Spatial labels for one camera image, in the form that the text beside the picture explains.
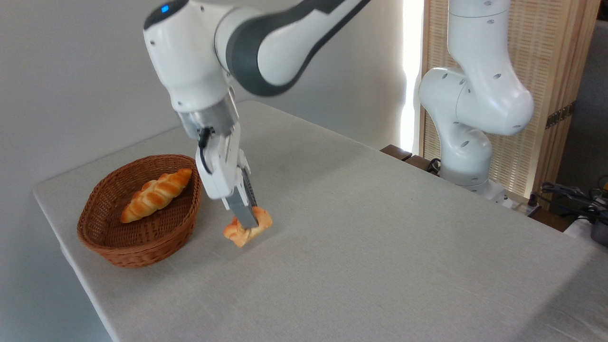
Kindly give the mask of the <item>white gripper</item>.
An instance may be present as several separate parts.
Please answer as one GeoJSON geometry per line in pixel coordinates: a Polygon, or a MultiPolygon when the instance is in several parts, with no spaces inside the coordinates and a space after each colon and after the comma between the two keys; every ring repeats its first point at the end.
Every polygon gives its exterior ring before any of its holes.
{"type": "Polygon", "coordinates": [[[199,135],[195,162],[200,180],[209,199],[222,199],[243,228],[259,226],[253,207],[256,196],[250,182],[251,169],[245,152],[240,150],[241,132],[228,136],[202,132],[199,135]],[[235,188],[239,168],[244,189],[235,188]]]}

